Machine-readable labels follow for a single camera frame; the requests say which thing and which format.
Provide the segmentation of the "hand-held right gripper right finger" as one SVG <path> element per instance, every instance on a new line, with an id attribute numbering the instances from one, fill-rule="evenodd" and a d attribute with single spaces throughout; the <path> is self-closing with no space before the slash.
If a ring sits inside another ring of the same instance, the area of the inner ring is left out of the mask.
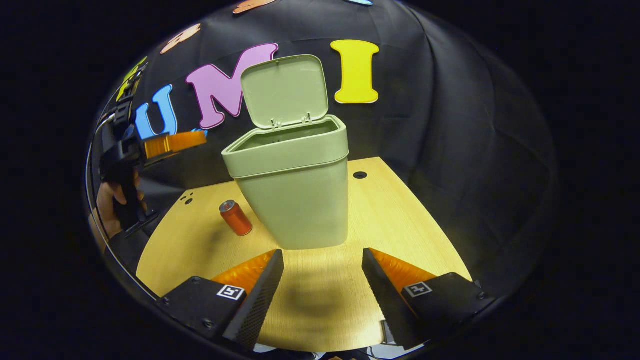
<path id="1" fill-rule="evenodd" d="M 455 337 L 498 300 L 458 273 L 434 275 L 370 247 L 363 249 L 362 271 L 404 349 Z"/>

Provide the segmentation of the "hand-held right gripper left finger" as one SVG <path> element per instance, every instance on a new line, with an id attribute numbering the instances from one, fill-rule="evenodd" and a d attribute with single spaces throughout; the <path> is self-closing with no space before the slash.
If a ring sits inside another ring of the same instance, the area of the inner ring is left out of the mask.
<path id="1" fill-rule="evenodd" d="M 274 249 L 211 279 L 190 276 L 160 296 L 156 307 L 202 340 L 251 351 L 284 269 L 283 252 Z"/>

